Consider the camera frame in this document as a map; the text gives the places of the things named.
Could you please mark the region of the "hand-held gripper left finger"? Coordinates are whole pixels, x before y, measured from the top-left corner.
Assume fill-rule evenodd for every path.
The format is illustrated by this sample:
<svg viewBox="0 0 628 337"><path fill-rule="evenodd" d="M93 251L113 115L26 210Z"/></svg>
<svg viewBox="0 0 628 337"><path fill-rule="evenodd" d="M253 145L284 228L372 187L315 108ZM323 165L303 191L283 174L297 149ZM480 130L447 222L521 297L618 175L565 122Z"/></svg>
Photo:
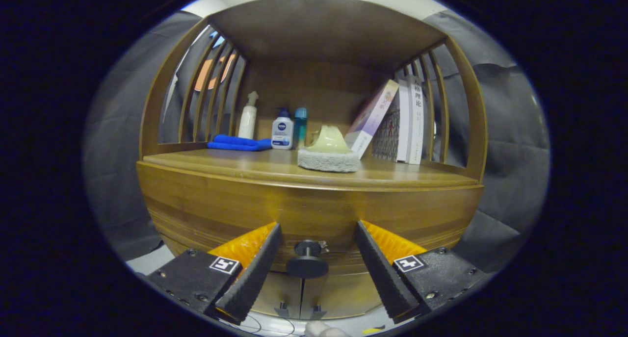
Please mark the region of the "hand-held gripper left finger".
<svg viewBox="0 0 628 337"><path fill-rule="evenodd" d="M269 223L208 252L179 254L146 279L180 304L240 324L253 307L281 247L279 223Z"/></svg>

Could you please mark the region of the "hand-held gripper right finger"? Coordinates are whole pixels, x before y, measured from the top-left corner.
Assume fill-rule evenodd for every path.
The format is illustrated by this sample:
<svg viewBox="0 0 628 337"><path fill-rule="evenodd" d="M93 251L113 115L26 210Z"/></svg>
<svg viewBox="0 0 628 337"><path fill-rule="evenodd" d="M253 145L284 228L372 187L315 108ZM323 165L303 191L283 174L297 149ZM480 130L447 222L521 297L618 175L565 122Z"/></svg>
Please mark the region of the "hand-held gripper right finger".
<svg viewBox="0 0 628 337"><path fill-rule="evenodd" d="M446 247L426 250L360 220L354 238L388 317L395 323L442 312L489 275Z"/></svg>

